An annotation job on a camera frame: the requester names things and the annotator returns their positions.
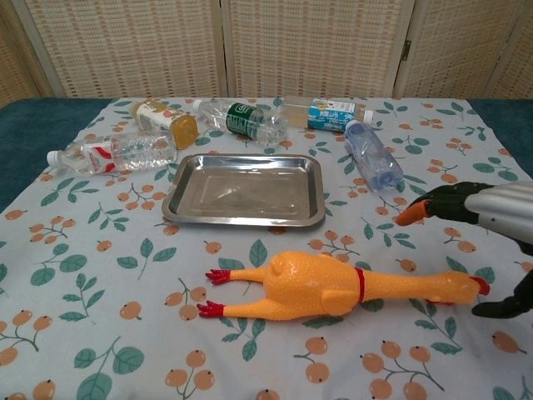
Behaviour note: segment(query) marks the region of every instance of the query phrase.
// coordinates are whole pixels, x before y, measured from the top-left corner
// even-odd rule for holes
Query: small blue bottle
[[[396,188],[403,179],[403,171],[370,125],[352,120],[346,125],[344,137],[359,173],[371,190]]]

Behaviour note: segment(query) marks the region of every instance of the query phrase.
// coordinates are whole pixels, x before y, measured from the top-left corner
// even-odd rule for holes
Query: stainless steel tray
[[[163,215],[175,223],[306,227],[324,218],[320,164],[300,155],[183,158]]]

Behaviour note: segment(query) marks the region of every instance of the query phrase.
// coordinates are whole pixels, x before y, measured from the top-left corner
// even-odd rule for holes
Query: orange gripper tip
[[[416,221],[420,221],[422,218],[429,218],[431,215],[427,213],[427,203],[428,200],[422,200],[421,202],[413,204],[396,217],[396,223],[401,227],[404,227],[406,225],[411,225]]]

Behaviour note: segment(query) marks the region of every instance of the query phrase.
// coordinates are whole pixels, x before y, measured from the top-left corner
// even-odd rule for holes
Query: floral tablecloth
[[[192,99],[167,101],[192,110]],[[256,283],[212,287],[205,271],[257,268],[285,250],[406,276],[468,272],[495,300],[533,268],[514,242],[478,227],[393,222],[443,183],[529,180],[466,101],[354,101],[374,110],[406,174],[396,192],[370,192],[331,132],[292,128],[279,148],[264,148],[200,123],[196,144],[179,153],[313,156],[326,192],[326,218],[314,227],[171,225],[161,203],[175,164],[90,178],[44,171],[0,217],[0,397],[533,398],[533,313],[490,320],[470,306],[377,299],[344,317],[197,316],[206,299],[262,297]],[[131,102],[112,102],[78,137],[133,131]]]

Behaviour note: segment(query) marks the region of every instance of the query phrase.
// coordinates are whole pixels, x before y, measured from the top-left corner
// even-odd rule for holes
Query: bottle cap
[[[59,151],[54,150],[52,152],[48,152],[47,161],[50,167],[53,167],[53,168],[60,167],[61,162],[59,161]]]
[[[200,98],[196,99],[193,103],[192,103],[192,109],[194,109],[194,111],[198,112],[198,109],[200,108],[200,103],[202,102],[202,100]]]

